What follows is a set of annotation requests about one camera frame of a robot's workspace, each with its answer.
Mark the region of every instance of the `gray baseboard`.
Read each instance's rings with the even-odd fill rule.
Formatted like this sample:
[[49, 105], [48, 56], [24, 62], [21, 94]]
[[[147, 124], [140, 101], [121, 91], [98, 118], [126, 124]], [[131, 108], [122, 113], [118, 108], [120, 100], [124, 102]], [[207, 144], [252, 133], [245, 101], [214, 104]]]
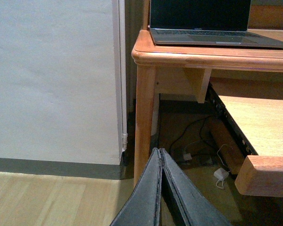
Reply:
[[88, 164], [0, 158], [0, 172], [67, 177], [122, 179], [123, 165]]

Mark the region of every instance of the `laptop keyboard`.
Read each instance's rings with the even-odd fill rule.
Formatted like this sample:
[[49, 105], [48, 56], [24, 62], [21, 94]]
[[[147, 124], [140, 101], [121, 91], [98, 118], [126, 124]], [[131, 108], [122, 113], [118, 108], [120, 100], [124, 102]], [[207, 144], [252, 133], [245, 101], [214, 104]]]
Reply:
[[157, 34], [194, 34], [194, 35], [220, 35], [220, 36], [244, 36], [259, 37], [248, 32], [223, 32], [223, 31], [194, 31], [194, 30], [156, 30]]

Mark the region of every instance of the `wooden table leg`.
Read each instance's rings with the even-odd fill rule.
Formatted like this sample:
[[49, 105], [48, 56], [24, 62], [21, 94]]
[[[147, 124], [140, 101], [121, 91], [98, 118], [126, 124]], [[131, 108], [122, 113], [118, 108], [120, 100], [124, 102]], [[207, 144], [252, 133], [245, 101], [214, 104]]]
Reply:
[[149, 158], [156, 67], [138, 65], [136, 84], [136, 127], [134, 185]]

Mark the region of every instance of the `wooden floor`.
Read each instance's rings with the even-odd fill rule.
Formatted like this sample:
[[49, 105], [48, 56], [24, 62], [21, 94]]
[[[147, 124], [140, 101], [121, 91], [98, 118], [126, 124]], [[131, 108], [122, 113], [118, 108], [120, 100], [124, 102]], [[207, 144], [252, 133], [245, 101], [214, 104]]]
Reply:
[[0, 226], [106, 226], [133, 180], [0, 172]]

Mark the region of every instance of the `laptop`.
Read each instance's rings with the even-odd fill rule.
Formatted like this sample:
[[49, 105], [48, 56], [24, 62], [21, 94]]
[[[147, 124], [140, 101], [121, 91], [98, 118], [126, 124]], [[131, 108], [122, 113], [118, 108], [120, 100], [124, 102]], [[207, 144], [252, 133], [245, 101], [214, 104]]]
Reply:
[[247, 32], [251, 0], [151, 0], [157, 45], [283, 48], [283, 41]]

